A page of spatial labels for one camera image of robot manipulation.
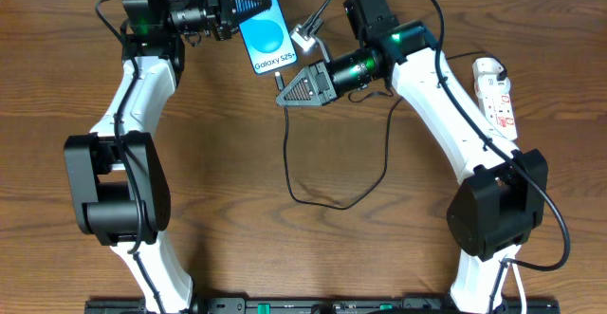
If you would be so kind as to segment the blue screen Samsung smartphone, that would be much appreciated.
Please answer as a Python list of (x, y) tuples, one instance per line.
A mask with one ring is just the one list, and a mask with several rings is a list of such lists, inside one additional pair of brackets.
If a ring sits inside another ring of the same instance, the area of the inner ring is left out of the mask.
[(248, 19), (239, 28), (255, 74), (265, 74), (297, 62), (298, 56), (278, 0), (271, 0), (268, 10)]

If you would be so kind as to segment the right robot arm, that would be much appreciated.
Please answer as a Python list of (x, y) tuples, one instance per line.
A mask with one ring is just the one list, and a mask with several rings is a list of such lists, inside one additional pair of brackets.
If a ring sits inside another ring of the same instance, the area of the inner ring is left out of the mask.
[(506, 270), (543, 221), (547, 163), (501, 133), (451, 74), (442, 40), (414, 21), (400, 23), (386, 0), (346, 0), (359, 49), (324, 56), (290, 83), (279, 83), (283, 108), (323, 106), (381, 79), (420, 116), (447, 156), (459, 188), (447, 211), (460, 247), (450, 297), (466, 313), (502, 303)]

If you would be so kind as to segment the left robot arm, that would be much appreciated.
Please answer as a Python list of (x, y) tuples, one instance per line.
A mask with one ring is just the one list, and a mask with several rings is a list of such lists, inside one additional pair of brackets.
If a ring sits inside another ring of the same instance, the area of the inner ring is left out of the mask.
[(64, 160), (80, 230), (115, 252), (142, 291), (137, 300), (86, 302), (88, 313), (204, 313), (167, 232), (171, 195), (154, 134), (185, 67), (186, 46), (228, 40), (272, 0), (120, 0), (114, 29), (123, 76), (106, 113), (67, 138)]

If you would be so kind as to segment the white power strip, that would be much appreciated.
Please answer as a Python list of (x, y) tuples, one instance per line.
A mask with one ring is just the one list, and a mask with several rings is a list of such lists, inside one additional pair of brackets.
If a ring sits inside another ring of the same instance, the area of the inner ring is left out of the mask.
[(510, 98), (511, 82), (505, 68), (494, 58), (477, 59), (473, 65), (474, 91), (481, 112), (509, 140), (518, 137)]

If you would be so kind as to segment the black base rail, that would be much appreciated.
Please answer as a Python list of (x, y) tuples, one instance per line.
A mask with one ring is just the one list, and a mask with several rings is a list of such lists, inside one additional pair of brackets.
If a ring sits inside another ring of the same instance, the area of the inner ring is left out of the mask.
[[(166, 313), (202, 314), (356, 314), (356, 313), (471, 313), (459, 311), (446, 296), (413, 295), (402, 299), (375, 300), (247, 300), (244, 298), (193, 299), (190, 308)], [(85, 302), (83, 313), (160, 313), (149, 311), (144, 300), (91, 300)], [(506, 298), (492, 313), (523, 313), (519, 299)], [(526, 301), (526, 313), (558, 314), (561, 307), (556, 300), (532, 299)]]

